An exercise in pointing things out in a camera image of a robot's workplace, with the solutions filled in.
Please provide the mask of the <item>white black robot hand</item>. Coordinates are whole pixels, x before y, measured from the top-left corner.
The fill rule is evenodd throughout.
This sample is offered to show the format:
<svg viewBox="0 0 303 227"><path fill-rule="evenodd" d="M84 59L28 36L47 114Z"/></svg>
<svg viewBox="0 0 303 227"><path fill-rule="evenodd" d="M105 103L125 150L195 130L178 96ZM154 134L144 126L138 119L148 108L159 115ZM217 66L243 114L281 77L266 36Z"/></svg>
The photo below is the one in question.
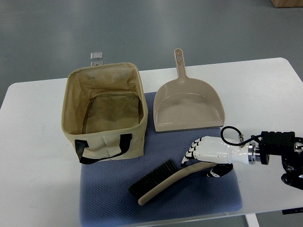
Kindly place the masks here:
<svg viewBox="0 0 303 227"><path fill-rule="evenodd" d="M216 165L209 170L205 176L221 177L233 170L233 163L255 164L259 161L256 154L257 145L250 142L238 145L235 140L223 140L219 137L205 136L196 139L185 153L181 167L184 167L189 160L202 162L213 162Z"/></svg>

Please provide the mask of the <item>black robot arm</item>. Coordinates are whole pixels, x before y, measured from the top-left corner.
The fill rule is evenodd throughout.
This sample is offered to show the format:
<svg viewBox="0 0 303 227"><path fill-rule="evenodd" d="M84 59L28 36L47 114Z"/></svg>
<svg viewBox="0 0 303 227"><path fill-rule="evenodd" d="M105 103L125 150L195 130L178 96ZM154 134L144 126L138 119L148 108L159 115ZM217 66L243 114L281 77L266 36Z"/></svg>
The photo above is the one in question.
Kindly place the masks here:
<svg viewBox="0 0 303 227"><path fill-rule="evenodd" d="M281 180L286 185L303 189L303 139L291 132L263 131L251 136L249 160L269 164L270 156L280 156L285 171Z"/></svg>

